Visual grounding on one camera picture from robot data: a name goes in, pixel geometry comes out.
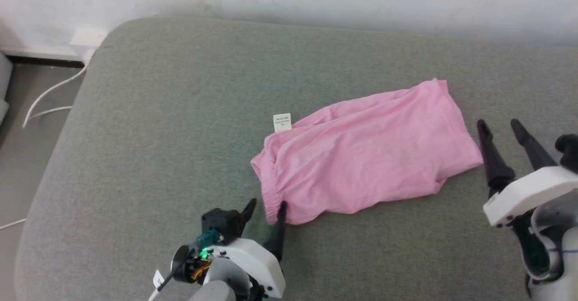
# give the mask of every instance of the gray fabric surface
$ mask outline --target gray fabric surface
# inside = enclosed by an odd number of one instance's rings
[[[578,50],[287,27],[140,19],[103,42],[33,202],[21,301],[145,300],[156,268],[213,207],[260,196],[249,161],[272,132],[344,99],[447,79],[470,133],[485,118],[518,175],[520,118],[553,152],[578,132]],[[481,168],[440,194],[287,229],[285,300],[525,300],[514,235],[489,227]],[[269,233],[262,206],[244,236]],[[196,286],[172,283],[160,300]]]

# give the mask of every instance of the pink shorts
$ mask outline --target pink shorts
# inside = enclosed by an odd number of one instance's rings
[[[351,214],[378,202],[439,192],[482,163],[444,80],[335,103],[265,139],[251,164],[267,221],[287,202],[287,223]]]

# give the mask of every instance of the white cable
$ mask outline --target white cable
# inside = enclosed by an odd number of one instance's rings
[[[88,67],[89,67],[89,65],[88,65],[88,63],[87,63],[87,64],[82,68],[82,70],[80,70],[80,72],[78,72],[78,74],[76,74],[76,75],[72,76],[71,78],[69,78],[69,79],[67,79],[67,80],[64,80],[64,81],[62,81],[62,82],[60,82],[60,83],[58,83],[58,84],[56,84],[56,85],[54,85],[54,86],[52,86],[51,88],[49,88],[49,89],[47,89],[46,91],[44,91],[44,93],[42,93],[39,97],[37,97],[37,99],[34,100],[34,102],[32,103],[32,105],[30,106],[30,109],[28,110],[28,113],[26,114],[26,118],[24,118],[24,123],[22,124],[22,128],[25,128],[26,125],[28,124],[28,122],[30,121],[30,119],[32,119],[32,118],[34,118],[34,117],[41,116],[42,114],[46,114],[46,113],[49,113],[49,112],[52,112],[52,111],[70,109],[71,107],[54,108],[54,109],[51,109],[51,110],[49,110],[49,111],[44,111],[44,112],[35,114],[33,117],[30,116],[30,114],[33,113],[34,107],[38,104],[38,102],[41,101],[41,99],[42,99],[43,97],[46,96],[46,94],[52,92],[54,89],[57,89],[58,87],[61,87],[62,85],[70,82],[71,80],[76,79],[77,77],[79,77],[80,75],[82,75],[82,73],[84,73],[84,72],[88,69]]]
[[[58,108],[50,109],[50,110],[47,110],[47,111],[39,112],[39,113],[33,115],[32,117],[30,117],[30,118],[28,119],[28,121],[33,120],[33,119],[36,118],[36,117],[40,117],[40,116],[42,116],[42,115],[44,115],[44,114],[51,113],[52,111],[59,111],[59,110],[66,110],[66,109],[72,109],[72,105],[69,106],[69,107],[58,107]]]
[[[26,221],[26,219],[21,219],[21,220],[18,220],[18,221],[13,221],[12,223],[8,223],[7,225],[2,225],[2,226],[0,226],[0,230],[6,229],[7,227],[10,227],[10,226],[15,225],[15,224],[18,224],[18,223],[22,223],[23,221]]]

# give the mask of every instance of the gray furniture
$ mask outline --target gray furniture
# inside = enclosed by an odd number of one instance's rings
[[[31,207],[21,301],[146,300],[211,208],[260,197],[249,164],[272,115],[447,79],[470,133],[487,120],[518,175],[520,118],[557,155],[578,132],[578,50],[211,19],[139,19],[95,54]],[[489,227],[483,169],[428,198],[290,226],[285,300],[527,299],[517,242]],[[245,237],[264,241],[262,205]],[[187,300],[173,282],[159,300]]]

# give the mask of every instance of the gray floor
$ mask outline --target gray floor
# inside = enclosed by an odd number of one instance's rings
[[[68,110],[35,118],[22,129],[29,106],[43,91],[79,70],[16,64],[6,101],[8,114],[0,125],[0,226],[26,217]],[[72,105],[82,78],[47,95],[35,112]],[[0,301],[14,301],[13,273],[23,224],[0,231]]]

